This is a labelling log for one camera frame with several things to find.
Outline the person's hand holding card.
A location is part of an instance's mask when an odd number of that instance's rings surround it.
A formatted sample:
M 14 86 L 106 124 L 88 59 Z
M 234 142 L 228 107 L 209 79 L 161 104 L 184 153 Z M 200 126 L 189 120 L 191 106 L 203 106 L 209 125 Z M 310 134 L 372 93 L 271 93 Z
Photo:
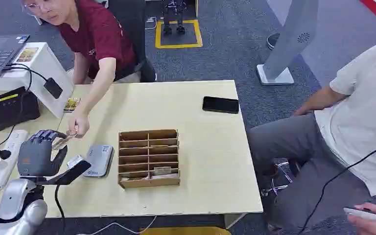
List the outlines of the person's hand holding card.
M 76 138 L 82 138 L 90 128 L 89 113 L 74 111 L 68 121 L 68 133 Z

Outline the person's hand holding phone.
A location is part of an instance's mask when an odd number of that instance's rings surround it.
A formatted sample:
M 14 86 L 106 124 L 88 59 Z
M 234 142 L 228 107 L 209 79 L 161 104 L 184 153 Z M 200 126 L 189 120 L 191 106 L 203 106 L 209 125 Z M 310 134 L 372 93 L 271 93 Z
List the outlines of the person's hand holding phone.
M 355 205 L 357 209 L 369 209 L 376 213 L 376 204 L 364 203 L 361 205 Z M 358 216 L 348 215 L 347 216 L 350 223 L 352 223 L 356 229 L 358 235 L 376 235 L 376 221 L 363 219 Z

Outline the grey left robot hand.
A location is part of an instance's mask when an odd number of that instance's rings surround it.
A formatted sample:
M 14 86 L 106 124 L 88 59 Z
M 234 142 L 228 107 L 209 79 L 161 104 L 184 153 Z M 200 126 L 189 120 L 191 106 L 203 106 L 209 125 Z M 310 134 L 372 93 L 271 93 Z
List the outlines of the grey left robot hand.
M 17 162 L 21 176 L 50 177 L 59 172 L 68 148 L 60 149 L 52 160 L 52 143 L 56 138 L 65 140 L 67 135 L 55 130 L 40 130 L 21 144 Z

